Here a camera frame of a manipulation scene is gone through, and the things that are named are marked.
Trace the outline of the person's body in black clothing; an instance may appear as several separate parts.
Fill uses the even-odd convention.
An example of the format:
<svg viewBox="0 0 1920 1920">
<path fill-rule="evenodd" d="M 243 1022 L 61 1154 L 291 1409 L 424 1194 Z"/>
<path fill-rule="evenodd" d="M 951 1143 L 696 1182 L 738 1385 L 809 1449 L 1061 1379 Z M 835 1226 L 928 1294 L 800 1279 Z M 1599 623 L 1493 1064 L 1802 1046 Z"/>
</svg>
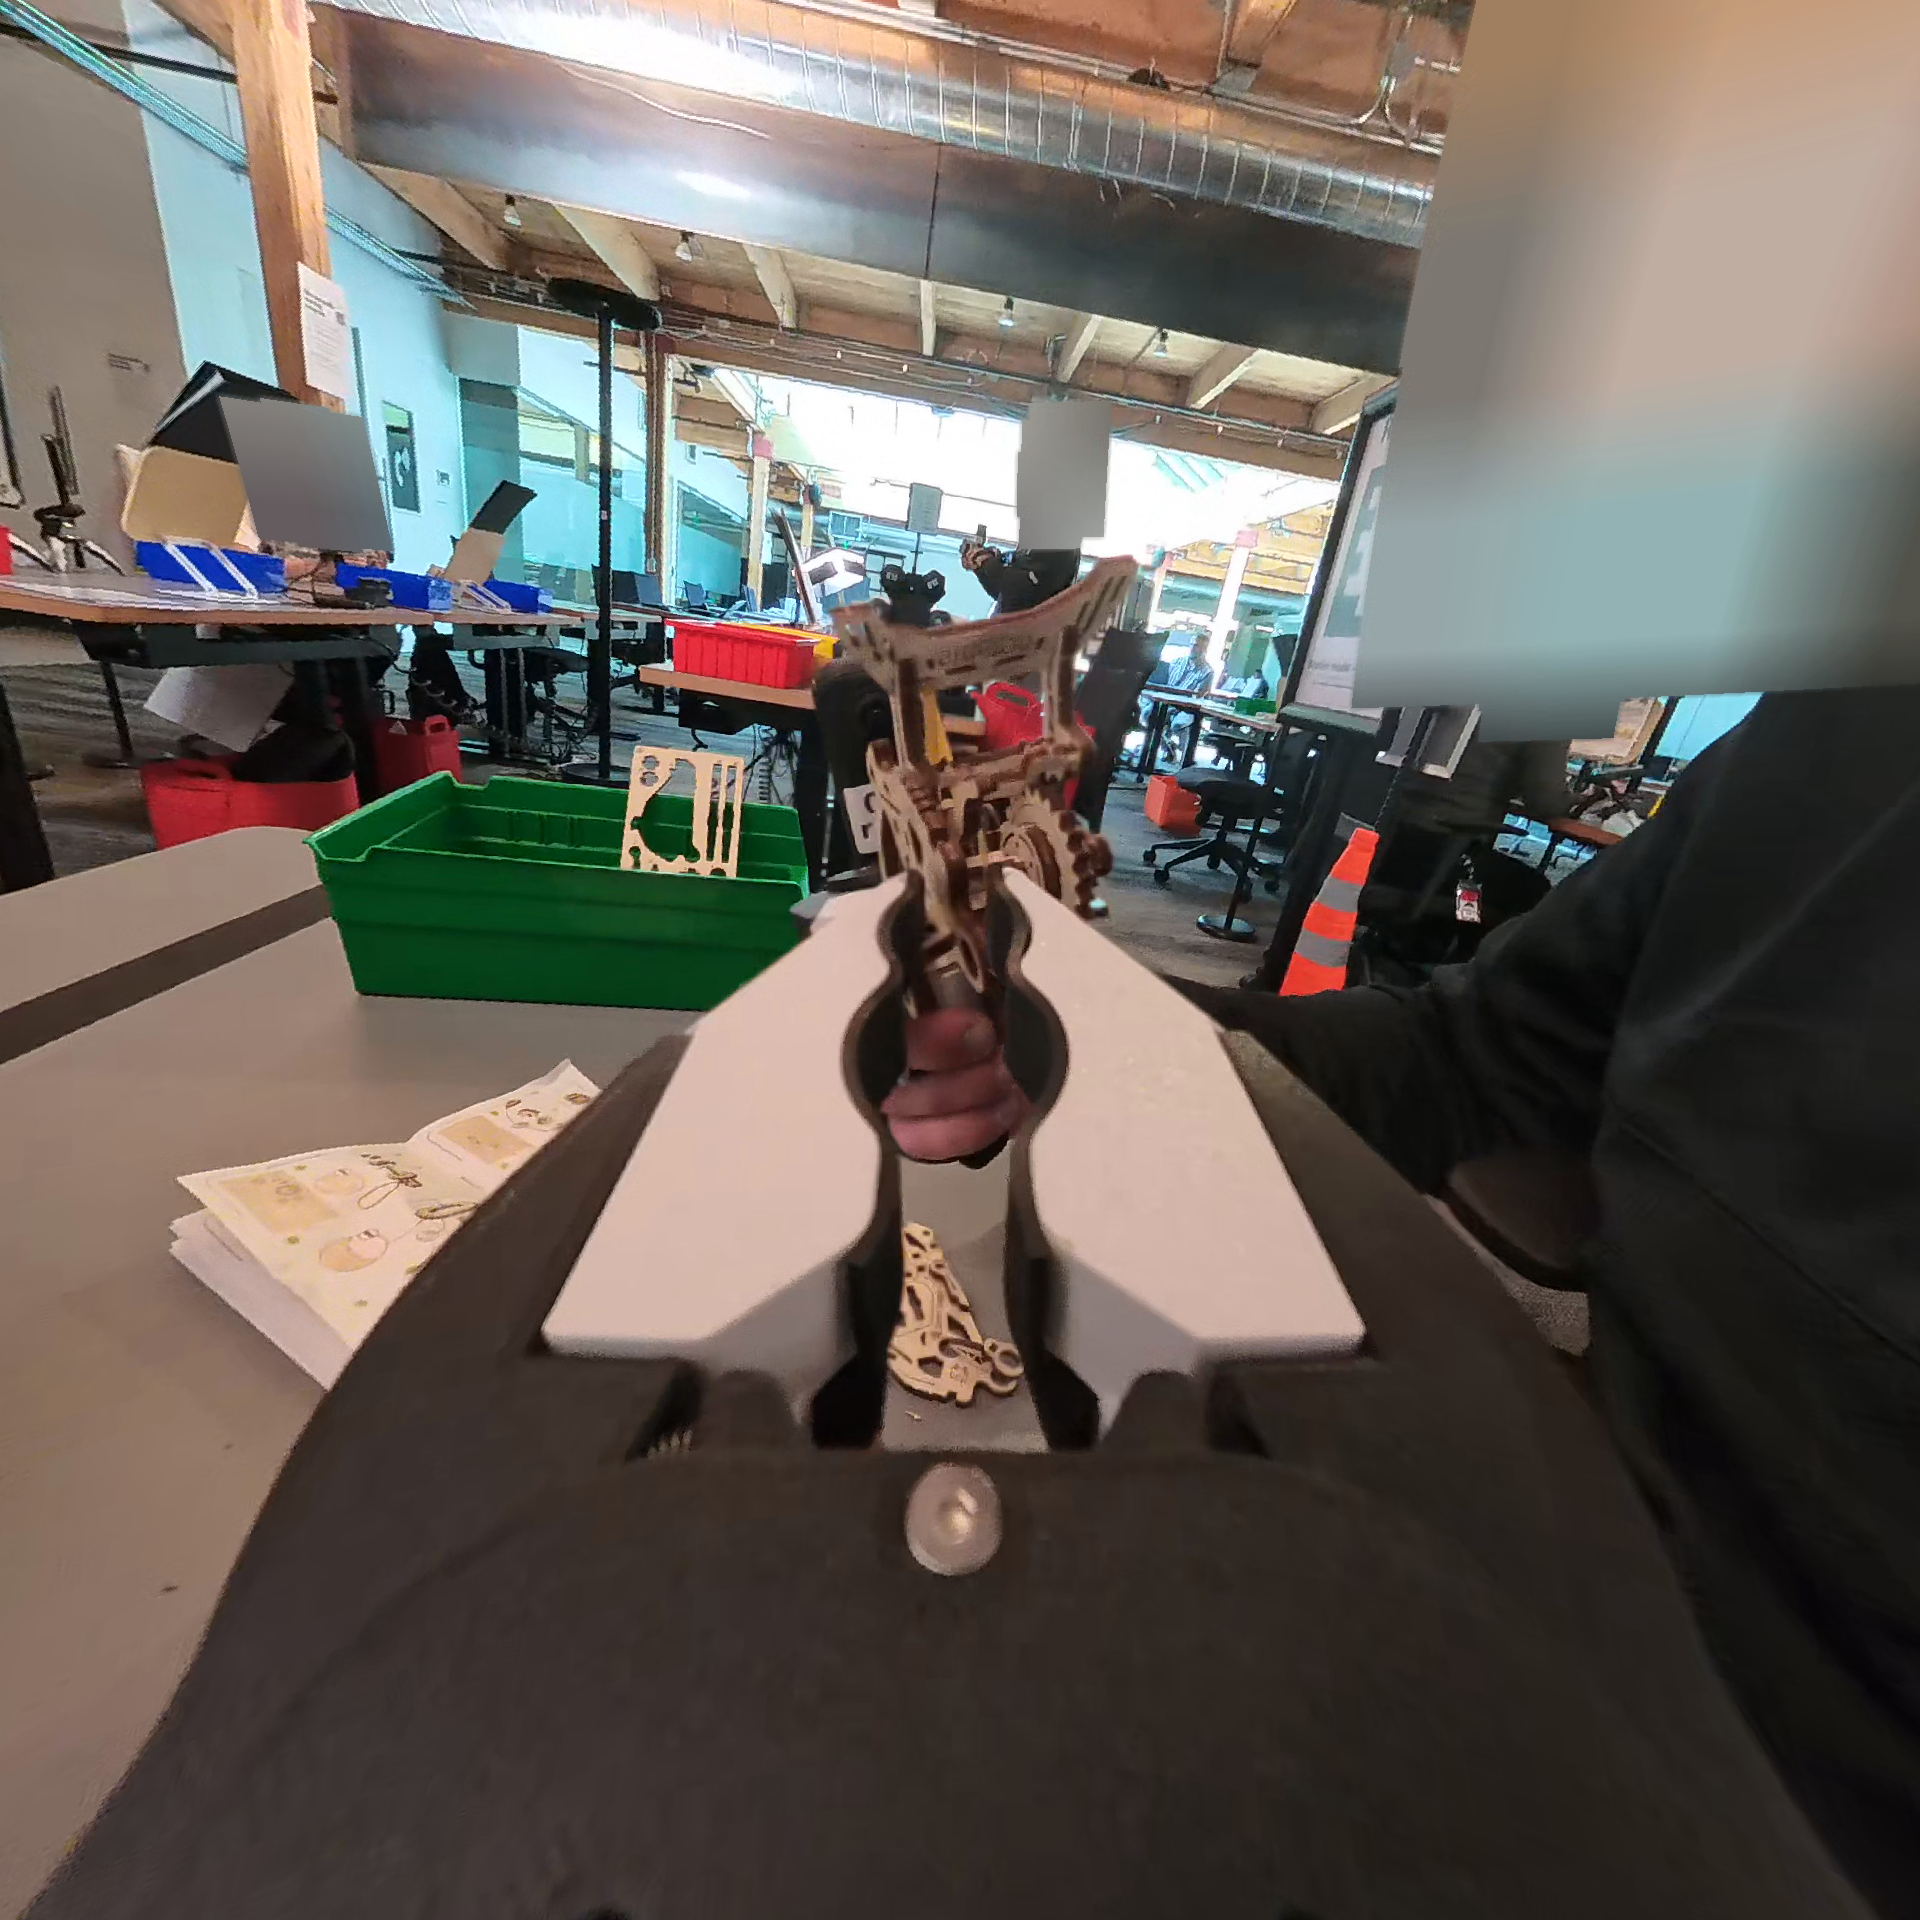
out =
<svg viewBox="0 0 1920 1920">
<path fill-rule="evenodd" d="M 1592 1154 L 1592 1371 L 1715 1657 L 1915 1914 L 1915 687 L 1767 694 L 1431 1010 Z"/>
</svg>

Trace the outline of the ornate flat wooden part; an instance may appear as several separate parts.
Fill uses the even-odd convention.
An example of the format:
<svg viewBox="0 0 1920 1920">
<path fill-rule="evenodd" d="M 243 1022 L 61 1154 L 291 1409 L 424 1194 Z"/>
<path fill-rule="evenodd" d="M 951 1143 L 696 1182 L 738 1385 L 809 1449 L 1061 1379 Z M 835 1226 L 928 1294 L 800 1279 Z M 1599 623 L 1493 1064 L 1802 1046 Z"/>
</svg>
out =
<svg viewBox="0 0 1920 1920">
<path fill-rule="evenodd" d="M 937 1234 L 920 1221 L 906 1221 L 901 1257 L 901 1305 L 888 1346 L 890 1377 L 920 1401 L 953 1407 L 1011 1398 L 1024 1382 L 1024 1359 L 1013 1342 L 982 1327 Z"/>
</svg>

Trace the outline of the wooden buggy model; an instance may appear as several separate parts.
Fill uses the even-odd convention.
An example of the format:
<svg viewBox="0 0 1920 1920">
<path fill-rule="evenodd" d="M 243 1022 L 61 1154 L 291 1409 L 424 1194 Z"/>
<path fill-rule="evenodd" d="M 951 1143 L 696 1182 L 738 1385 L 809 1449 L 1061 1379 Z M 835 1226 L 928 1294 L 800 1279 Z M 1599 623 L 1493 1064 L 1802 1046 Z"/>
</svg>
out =
<svg viewBox="0 0 1920 1920">
<path fill-rule="evenodd" d="M 1087 919 L 1111 872 L 1106 838 L 1070 805 L 1094 753 L 1073 703 L 1073 669 L 1083 639 L 1114 625 L 1135 575 L 1135 559 L 1103 559 L 1039 607 L 918 625 L 894 610 L 909 575 L 890 566 L 880 603 L 835 614 L 843 655 L 875 680 L 891 711 L 890 733 L 871 742 L 867 762 L 880 872 L 920 885 L 920 952 L 903 961 L 912 1016 L 999 1011 L 987 941 L 997 878 L 1027 875 Z M 934 719 L 943 690 L 1018 677 L 1040 680 L 1037 735 L 1001 746 L 945 741 Z"/>
</svg>

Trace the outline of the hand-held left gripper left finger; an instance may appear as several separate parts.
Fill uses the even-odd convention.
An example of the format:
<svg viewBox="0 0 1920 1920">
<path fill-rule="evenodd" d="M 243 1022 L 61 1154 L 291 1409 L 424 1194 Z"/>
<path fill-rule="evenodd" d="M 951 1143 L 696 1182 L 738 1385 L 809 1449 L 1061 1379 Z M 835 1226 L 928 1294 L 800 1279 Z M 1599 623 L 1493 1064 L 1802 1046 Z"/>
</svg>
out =
<svg viewBox="0 0 1920 1920">
<path fill-rule="evenodd" d="M 765 1375 L 818 1437 L 875 1437 L 903 1289 L 880 1104 L 920 935 L 912 878 L 832 898 L 690 1027 L 545 1318 L 553 1352 Z"/>
</svg>

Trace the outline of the black framed monitor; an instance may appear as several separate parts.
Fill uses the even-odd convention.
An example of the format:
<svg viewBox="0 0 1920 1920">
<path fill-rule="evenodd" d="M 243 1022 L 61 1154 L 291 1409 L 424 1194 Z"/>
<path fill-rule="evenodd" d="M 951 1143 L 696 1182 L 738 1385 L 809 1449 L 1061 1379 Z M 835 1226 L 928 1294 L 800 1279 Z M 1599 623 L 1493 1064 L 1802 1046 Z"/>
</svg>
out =
<svg viewBox="0 0 1920 1920">
<path fill-rule="evenodd" d="M 1400 383 L 1390 381 L 1361 406 L 1281 699 L 1286 709 L 1350 714 L 1359 727 L 1377 727 L 1384 717 L 1379 705 L 1359 703 L 1357 678 L 1361 610 L 1398 399 Z"/>
</svg>

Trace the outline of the red bin on desk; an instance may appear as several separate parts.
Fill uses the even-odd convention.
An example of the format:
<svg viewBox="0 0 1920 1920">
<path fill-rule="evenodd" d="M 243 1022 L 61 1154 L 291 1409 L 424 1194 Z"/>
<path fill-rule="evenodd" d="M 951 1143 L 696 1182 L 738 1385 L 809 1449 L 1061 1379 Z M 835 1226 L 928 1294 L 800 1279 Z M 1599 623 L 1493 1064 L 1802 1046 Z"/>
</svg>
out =
<svg viewBox="0 0 1920 1920">
<path fill-rule="evenodd" d="M 669 619 L 666 639 L 680 673 L 752 687 L 809 687 L 832 658 L 826 632 L 703 614 Z"/>
</svg>

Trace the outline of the orange traffic cone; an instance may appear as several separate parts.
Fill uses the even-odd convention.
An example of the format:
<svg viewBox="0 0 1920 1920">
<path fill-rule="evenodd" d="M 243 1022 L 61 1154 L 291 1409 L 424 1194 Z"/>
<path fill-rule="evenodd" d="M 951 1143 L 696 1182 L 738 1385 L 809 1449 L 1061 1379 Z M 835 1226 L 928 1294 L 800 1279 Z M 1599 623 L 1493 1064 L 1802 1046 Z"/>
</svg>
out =
<svg viewBox="0 0 1920 1920">
<path fill-rule="evenodd" d="M 1318 895 L 1307 902 L 1288 958 L 1281 995 L 1342 991 L 1350 984 L 1361 895 L 1377 861 L 1379 830 L 1354 825 Z"/>
</svg>

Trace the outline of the plywood parts sheet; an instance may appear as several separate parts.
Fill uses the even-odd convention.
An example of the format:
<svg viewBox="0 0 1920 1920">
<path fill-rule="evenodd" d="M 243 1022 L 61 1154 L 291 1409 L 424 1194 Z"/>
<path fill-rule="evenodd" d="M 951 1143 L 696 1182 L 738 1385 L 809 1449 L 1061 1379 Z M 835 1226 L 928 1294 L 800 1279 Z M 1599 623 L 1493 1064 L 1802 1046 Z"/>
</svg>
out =
<svg viewBox="0 0 1920 1920">
<path fill-rule="evenodd" d="M 735 880 L 746 798 L 747 761 L 741 757 L 638 746 L 619 843 L 625 866 Z"/>
</svg>

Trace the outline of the beige board stand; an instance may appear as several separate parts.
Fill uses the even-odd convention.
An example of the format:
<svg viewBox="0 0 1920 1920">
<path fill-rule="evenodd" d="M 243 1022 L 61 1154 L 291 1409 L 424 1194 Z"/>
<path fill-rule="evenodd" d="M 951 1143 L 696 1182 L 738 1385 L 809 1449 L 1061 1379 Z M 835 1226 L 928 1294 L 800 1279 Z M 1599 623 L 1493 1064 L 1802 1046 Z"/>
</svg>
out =
<svg viewBox="0 0 1920 1920">
<path fill-rule="evenodd" d="M 258 551 L 238 463 L 177 448 L 113 449 L 123 480 L 121 529 L 138 542 Z"/>
</svg>

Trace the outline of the long desk with bins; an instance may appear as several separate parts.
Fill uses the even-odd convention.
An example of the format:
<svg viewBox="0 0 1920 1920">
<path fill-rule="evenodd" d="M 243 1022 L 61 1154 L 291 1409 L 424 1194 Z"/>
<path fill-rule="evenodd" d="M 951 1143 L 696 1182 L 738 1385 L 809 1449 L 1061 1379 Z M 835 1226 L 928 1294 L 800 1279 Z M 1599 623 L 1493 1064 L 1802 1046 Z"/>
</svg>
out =
<svg viewBox="0 0 1920 1920">
<path fill-rule="evenodd" d="M 427 627 L 450 630 L 474 651 L 520 651 L 546 641 L 559 625 L 570 623 L 566 614 L 520 614 L 504 607 L 421 611 L 298 593 L 192 592 L 102 570 L 51 570 L 40 581 L 6 577 L 3 605 L 14 622 L 69 627 L 85 658 L 102 666 L 117 753 L 89 753 L 89 762 L 120 769 L 154 762 L 152 753 L 134 745 L 128 711 L 115 678 L 120 665 L 291 665 L 320 719 L 352 741 L 357 792 L 365 801 L 390 790 L 377 762 L 377 703 L 369 682 L 369 661 L 397 658 L 402 634 Z"/>
</svg>

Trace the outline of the open instruction booklet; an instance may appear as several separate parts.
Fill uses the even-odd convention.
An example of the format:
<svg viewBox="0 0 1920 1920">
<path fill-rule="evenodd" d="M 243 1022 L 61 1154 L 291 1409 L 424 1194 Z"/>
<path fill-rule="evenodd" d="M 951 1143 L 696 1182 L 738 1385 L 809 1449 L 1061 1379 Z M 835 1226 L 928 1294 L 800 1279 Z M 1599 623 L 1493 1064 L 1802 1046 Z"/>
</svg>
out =
<svg viewBox="0 0 1920 1920">
<path fill-rule="evenodd" d="M 600 1086 L 575 1062 L 402 1143 L 323 1147 L 182 1177 L 174 1259 L 303 1374 L 331 1386 L 425 1261 Z"/>
</svg>

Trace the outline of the green plastic bin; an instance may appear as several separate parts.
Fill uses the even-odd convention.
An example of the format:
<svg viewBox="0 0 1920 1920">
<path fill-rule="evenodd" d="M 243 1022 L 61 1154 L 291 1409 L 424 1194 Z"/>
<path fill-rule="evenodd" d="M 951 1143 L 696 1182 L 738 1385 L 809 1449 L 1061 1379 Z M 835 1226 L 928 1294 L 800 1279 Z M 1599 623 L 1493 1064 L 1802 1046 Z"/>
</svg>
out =
<svg viewBox="0 0 1920 1920">
<path fill-rule="evenodd" d="M 309 838 L 369 995 L 705 1011 L 800 938 L 800 816 L 744 806 L 735 878 L 653 872 L 619 850 L 611 785 L 432 775 Z"/>
</svg>

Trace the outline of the black office chair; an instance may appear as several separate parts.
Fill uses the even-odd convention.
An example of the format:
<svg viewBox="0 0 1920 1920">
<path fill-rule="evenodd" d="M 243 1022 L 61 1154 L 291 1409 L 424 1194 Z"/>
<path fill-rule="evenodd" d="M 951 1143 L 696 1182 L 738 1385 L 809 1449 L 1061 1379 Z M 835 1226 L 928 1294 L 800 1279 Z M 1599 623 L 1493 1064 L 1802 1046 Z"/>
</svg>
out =
<svg viewBox="0 0 1920 1920">
<path fill-rule="evenodd" d="M 1255 891 L 1281 891 L 1306 816 L 1314 757 L 1312 735 L 1288 728 L 1269 742 L 1262 776 L 1223 768 L 1194 768 L 1175 776 L 1177 789 L 1195 801 L 1201 833 L 1151 845 L 1143 864 L 1160 889 L 1171 887 L 1171 875 L 1194 861 L 1232 871 L 1230 899 L 1195 921 L 1208 936 L 1223 943 L 1250 943 L 1257 936 L 1243 910 Z"/>
</svg>

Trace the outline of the person's right hand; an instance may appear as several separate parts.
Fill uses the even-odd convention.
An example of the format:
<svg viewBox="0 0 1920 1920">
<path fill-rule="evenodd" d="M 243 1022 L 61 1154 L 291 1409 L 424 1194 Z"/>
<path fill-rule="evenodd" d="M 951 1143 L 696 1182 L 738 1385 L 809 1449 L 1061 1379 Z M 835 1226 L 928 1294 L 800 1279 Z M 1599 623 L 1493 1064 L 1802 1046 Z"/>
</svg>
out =
<svg viewBox="0 0 1920 1920">
<path fill-rule="evenodd" d="M 1024 1127 L 1032 1104 L 995 1018 L 951 1006 L 906 1022 L 903 1072 L 880 1111 L 906 1159 L 977 1165 Z"/>
</svg>

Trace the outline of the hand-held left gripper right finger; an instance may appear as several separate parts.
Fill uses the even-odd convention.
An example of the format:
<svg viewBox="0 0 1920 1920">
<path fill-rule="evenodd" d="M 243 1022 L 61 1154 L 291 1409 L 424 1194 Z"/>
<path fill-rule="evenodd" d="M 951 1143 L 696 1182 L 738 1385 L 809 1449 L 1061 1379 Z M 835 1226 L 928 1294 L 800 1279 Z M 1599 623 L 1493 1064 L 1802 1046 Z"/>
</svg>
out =
<svg viewBox="0 0 1920 1920">
<path fill-rule="evenodd" d="M 1151 1375 L 1362 1355 L 1366 1323 L 1221 1025 L 1009 878 L 1009 1314 L 1050 1449 Z"/>
</svg>

